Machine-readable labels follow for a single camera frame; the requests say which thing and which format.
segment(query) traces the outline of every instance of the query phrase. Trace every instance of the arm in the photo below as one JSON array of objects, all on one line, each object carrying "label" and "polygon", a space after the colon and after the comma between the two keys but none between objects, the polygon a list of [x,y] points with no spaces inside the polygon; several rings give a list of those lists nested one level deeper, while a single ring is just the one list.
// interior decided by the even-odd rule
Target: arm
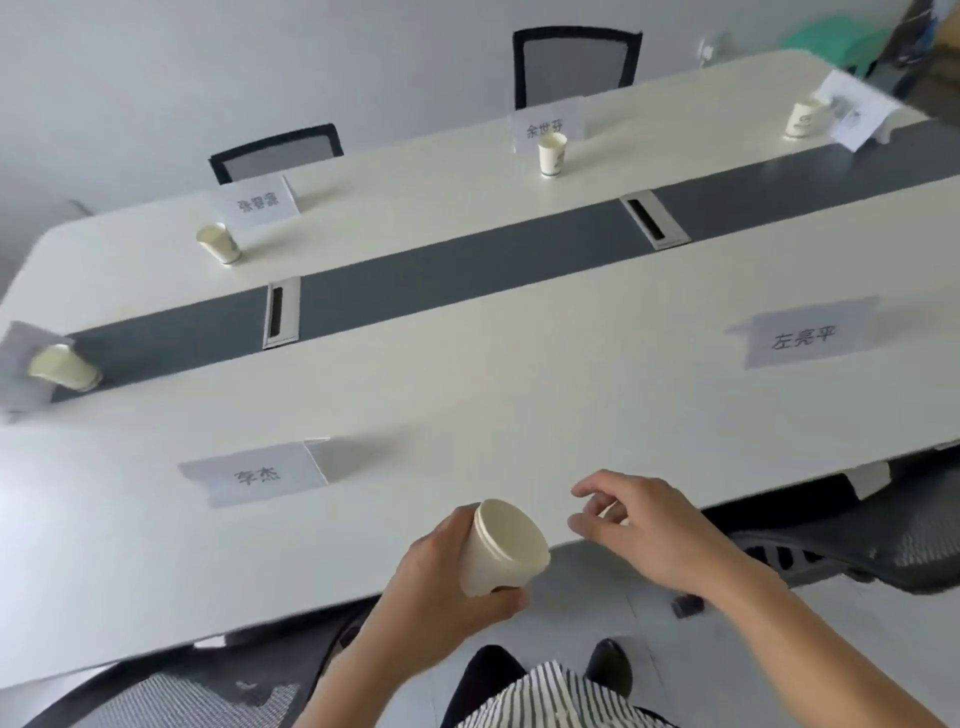
[{"label": "arm", "polygon": [[527,605],[522,589],[473,598],[460,589],[460,552],[476,506],[457,508],[415,541],[360,634],[330,664],[294,728],[373,728],[394,693],[470,635]]},{"label": "arm", "polygon": [[721,610],[806,728],[946,728],[666,482],[601,471],[573,495],[591,499],[570,527]]}]

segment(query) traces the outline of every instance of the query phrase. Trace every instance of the striped shirt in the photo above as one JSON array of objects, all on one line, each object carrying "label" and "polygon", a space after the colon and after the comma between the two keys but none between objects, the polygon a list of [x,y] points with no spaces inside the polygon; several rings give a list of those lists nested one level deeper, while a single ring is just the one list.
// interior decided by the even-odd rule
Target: striped shirt
[{"label": "striped shirt", "polygon": [[535,667],[458,728],[676,728],[559,663]]}]

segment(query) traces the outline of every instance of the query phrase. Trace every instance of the gray mesh chair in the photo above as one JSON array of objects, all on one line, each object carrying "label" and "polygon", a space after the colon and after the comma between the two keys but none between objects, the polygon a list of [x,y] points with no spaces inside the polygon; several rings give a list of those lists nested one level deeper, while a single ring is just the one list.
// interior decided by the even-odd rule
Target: gray mesh chair
[{"label": "gray mesh chair", "polygon": [[516,108],[631,85],[643,33],[547,26],[514,33]]},{"label": "gray mesh chair", "polygon": [[343,155],[337,128],[323,124],[228,149],[213,155],[210,166],[217,182],[229,184]]},{"label": "gray mesh chair", "polygon": [[26,728],[289,728],[375,599],[120,663]]},{"label": "gray mesh chair", "polygon": [[[790,587],[839,573],[915,595],[960,586],[960,448],[893,461],[891,475],[886,488],[835,515],[730,537]],[[702,608],[692,595],[674,603],[680,618]]]}]

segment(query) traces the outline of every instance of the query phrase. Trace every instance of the paper cup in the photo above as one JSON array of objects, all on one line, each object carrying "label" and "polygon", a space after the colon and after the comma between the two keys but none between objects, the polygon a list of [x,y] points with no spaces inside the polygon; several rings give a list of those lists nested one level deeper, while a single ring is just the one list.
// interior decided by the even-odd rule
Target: paper cup
[{"label": "paper cup", "polygon": [[821,114],[827,107],[814,98],[793,105],[783,135],[788,139],[802,139],[816,132]]},{"label": "paper cup", "polygon": [[540,147],[540,173],[545,177],[556,177],[564,166],[566,154],[566,136],[561,133],[546,133],[537,142]]},{"label": "paper cup", "polygon": [[103,378],[99,369],[87,364],[66,344],[54,344],[34,356],[27,373],[77,392],[93,389]]},{"label": "paper cup", "polygon": [[537,525],[504,500],[484,500],[460,556],[460,586],[467,596],[497,587],[522,587],[550,564],[550,549]]},{"label": "paper cup", "polygon": [[233,265],[243,257],[243,251],[237,246],[233,236],[227,230],[227,226],[223,223],[201,228],[197,231],[197,242],[224,265]]}]

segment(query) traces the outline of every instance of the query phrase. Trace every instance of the black shoe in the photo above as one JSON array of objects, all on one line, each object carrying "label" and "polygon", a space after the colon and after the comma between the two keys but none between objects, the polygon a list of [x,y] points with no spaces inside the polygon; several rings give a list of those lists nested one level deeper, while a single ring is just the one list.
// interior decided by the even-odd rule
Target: black shoe
[{"label": "black shoe", "polygon": [[634,671],[627,653],[609,637],[593,648],[584,677],[624,698],[629,698],[634,689]]}]

